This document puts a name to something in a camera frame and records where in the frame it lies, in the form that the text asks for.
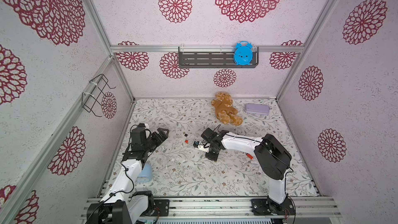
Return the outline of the red usb drive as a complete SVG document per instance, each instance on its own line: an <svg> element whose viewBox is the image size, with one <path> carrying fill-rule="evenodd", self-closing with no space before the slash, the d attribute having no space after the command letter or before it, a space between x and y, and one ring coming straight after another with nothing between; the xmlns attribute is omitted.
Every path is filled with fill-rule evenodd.
<svg viewBox="0 0 398 224"><path fill-rule="evenodd" d="M251 154L247 153L246 155L247 155L247 157L248 157L249 159L251 159L251 160L253 159L253 156L252 156Z"/></svg>

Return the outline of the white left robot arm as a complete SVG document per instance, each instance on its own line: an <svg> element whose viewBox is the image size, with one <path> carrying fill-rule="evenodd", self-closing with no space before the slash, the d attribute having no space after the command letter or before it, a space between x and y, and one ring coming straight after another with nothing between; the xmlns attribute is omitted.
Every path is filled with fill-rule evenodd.
<svg viewBox="0 0 398 224"><path fill-rule="evenodd" d="M137 191L135 182L149 156L169 137L169 130L149 130L140 123L130 129L129 143L121 161L121 169L108 193L99 203L87 210L87 224L134 224L142 223L142 216L154 216L156 224L161 216L167 216L165 206L157 207L151 191Z"/></svg>

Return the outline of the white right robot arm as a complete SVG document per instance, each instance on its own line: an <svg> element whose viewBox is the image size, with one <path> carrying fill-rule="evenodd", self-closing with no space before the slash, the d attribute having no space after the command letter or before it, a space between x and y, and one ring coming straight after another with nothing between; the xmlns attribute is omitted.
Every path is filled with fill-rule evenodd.
<svg viewBox="0 0 398 224"><path fill-rule="evenodd" d="M293 172L290 167L292 156L273 135L254 138L207 128L201 138L193 146L205 152L205 157L211 161L217 161L222 150L241 151L258 161L263 173L269 177L269 191L266 198L252 201L254 215L296 215L294 201L286 192L287 174Z"/></svg>

